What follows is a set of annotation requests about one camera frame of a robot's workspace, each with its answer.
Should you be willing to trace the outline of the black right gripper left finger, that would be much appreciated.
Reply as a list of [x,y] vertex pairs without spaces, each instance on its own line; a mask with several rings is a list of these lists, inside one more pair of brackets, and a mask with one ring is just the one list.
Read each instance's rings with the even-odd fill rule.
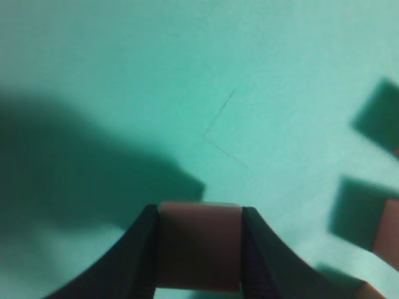
[[158,208],[147,205],[102,257],[47,298],[153,298],[158,236]]

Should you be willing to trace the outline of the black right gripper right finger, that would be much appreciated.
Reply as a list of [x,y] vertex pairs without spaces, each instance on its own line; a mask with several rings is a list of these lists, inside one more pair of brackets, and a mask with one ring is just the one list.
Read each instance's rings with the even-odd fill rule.
[[253,207],[242,211],[241,290],[244,298],[357,298],[304,262]]

